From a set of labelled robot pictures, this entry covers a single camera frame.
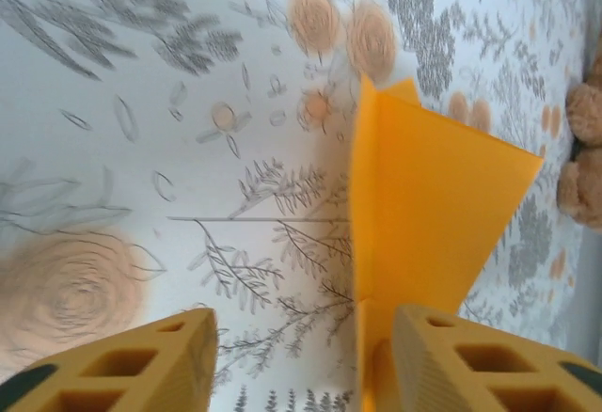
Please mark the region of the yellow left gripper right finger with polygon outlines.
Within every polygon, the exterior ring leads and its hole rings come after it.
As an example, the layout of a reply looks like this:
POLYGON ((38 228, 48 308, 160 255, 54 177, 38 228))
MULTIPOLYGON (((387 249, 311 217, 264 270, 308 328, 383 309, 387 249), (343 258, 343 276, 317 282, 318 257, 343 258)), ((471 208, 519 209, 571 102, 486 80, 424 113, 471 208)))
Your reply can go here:
POLYGON ((397 308, 404 411, 598 411, 601 371, 556 347, 417 305, 397 308))

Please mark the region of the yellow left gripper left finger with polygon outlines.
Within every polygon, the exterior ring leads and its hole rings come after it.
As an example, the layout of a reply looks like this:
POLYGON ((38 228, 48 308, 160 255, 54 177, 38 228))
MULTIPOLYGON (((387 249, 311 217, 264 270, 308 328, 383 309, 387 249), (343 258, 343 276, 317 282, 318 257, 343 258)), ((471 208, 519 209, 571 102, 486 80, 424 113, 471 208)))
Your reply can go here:
POLYGON ((43 358, 1 385, 4 411, 206 411, 213 309, 190 309, 43 358))

